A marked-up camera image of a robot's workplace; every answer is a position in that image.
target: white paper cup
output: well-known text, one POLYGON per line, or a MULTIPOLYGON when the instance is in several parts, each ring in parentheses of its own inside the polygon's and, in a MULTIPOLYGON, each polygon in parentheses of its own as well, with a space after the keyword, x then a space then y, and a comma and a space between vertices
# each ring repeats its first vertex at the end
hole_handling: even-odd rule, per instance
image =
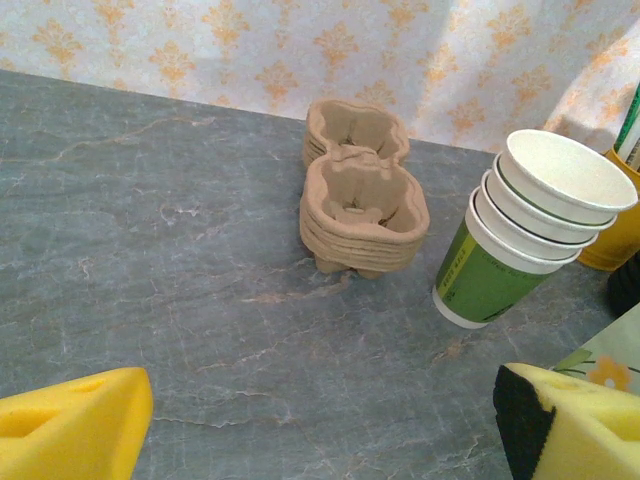
POLYGON ((517 130, 500 160, 503 178, 524 200, 549 215, 602 225, 633 207, 633 183, 602 155, 542 130, 517 130))
POLYGON ((509 219, 491 201, 487 192, 487 179, 492 173, 493 171, 488 170, 482 176, 480 191, 476 197, 476 212, 482 223, 503 242, 533 257, 562 260, 579 253, 580 250, 591 245, 598 238, 598 234, 595 234, 588 241, 579 244, 558 243, 528 232, 509 219))
POLYGON ((436 276, 436 308, 463 328, 481 328, 578 256, 544 260, 506 244, 482 223, 469 197, 464 219, 436 276))
POLYGON ((489 198, 502 213, 525 230, 554 242, 583 243, 593 239, 594 235, 616 221, 617 216, 604 225, 582 225, 538 210, 509 188, 500 174, 499 165, 500 154, 493 160, 492 172, 487 177, 489 198))

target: yellow container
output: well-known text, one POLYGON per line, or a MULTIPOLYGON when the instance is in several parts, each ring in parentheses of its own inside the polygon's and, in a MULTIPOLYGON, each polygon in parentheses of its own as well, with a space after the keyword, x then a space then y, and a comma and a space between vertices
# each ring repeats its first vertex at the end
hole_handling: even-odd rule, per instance
MULTIPOLYGON (((626 165, 613 149, 604 154, 631 179, 640 193, 640 173, 626 165)), ((585 248, 578 261, 598 270, 614 271, 640 250, 640 203, 618 215, 616 222, 585 248)))

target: black object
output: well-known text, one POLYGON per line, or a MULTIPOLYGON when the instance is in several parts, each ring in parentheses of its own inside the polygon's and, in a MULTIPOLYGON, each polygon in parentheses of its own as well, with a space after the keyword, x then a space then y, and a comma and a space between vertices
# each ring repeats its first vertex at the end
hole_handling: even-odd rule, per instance
POLYGON ((640 251, 611 274, 607 281, 607 299, 618 317, 640 303, 640 251))
POLYGON ((500 366, 493 406, 504 453, 514 480, 531 480, 553 426, 556 407, 546 411, 526 378, 500 366))

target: fabric backdrop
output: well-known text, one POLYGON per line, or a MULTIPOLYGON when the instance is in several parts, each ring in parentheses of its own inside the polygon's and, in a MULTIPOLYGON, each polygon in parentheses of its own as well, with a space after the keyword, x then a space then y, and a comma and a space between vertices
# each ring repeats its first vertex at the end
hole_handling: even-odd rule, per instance
POLYGON ((2 0, 0 68, 303 118, 320 95, 495 151, 604 149, 640 77, 640 0, 2 0))

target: countertop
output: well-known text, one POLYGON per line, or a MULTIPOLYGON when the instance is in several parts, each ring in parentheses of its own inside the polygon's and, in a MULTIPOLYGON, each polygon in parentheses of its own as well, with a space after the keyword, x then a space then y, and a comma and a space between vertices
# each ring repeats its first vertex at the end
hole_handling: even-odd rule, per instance
POLYGON ((371 281, 300 241, 300 121, 9 72, 0 98, 0 396, 145 367, 136 480, 508 479, 498 366, 612 320, 579 264, 478 331, 436 311, 488 153, 412 142, 429 234, 371 281))

